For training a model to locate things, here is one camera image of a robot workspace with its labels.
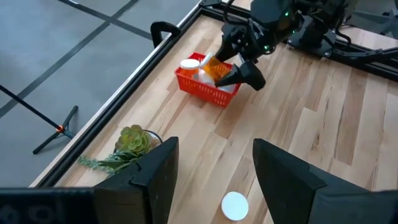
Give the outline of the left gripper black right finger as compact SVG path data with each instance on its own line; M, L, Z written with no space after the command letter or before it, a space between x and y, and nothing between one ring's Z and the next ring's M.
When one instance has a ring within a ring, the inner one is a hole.
M368 191L261 138L253 140L252 158L274 224L308 224L318 190L333 194Z

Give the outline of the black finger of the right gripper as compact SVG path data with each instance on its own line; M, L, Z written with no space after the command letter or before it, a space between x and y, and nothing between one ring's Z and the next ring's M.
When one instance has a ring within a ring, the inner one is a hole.
M215 58L220 62L224 62L239 52L239 35L237 34L223 34L221 36L221 47L215 53Z
M252 89L259 91L266 85L262 72L251 62L245 61L241 66L232 64L231 68L217 81L215 86L228 86L245 83Z

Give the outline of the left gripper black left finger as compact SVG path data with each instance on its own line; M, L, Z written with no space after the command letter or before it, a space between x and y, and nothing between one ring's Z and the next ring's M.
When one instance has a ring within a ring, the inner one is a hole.
M99 224L167 224L178 176L178 138L95 186Z

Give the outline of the red plastic basket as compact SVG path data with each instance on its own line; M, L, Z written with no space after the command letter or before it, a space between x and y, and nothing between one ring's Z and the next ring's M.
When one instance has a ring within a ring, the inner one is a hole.
M175 76L181 90L224 108L229 105L240 87L240 84L236 84L232 91L224 91L221 88L195 80L193 75L186 75L182 67L175 70Z

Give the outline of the succulent plant in black pot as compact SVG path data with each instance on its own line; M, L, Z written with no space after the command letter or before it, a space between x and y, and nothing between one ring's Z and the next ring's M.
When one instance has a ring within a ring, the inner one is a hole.
M153 131L143 129L138 124L124 127L114 145L113 152L103 160L80 156L77 163L91 170L100 170L112 176L134 164L151 150L163 143Z

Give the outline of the black tripod stand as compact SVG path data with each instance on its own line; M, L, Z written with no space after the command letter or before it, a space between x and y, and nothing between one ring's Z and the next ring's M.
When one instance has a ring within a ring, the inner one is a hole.
M4 92L6 95L10 96L13 100L16 100L19 104L27 108L30 112L33 114L37 115L39 118L47 122L49 125L53 126L55 128L55 132L47 138L42 144L40 144L38 147L36 147L32 153L34 155L38 154L41 152L41 150L47 146L50 142L53 140L57 139L60 135L66 136L69 139L73 139L75 137L75 134L72 133L69 130L69 124L73 116L77 113L78 111L78 106L74 106L72 110L69 112L68 116L65 118L63 124L58 125L54 121L52 121L50 118L48 118L46 115L35 109L33 106L25 102L22 98L19 96L15 95L13 92L9 91L7 88L4 86L0 85L0 91Z

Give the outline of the black metal table frame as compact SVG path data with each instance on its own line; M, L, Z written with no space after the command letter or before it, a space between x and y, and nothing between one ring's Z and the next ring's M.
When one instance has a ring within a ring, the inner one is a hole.
M398 188L398 83L288 45L262 57L265 89L243 85L227 108L184 93L174 69L194 50L221 42L221 24L200 16L146 77L140 64L33 186L93 185L104 174L80 165L61 173L74 152L106 157L129 124L180 139L178 187L252 186L250 145L265 138L322 169L371 190Z

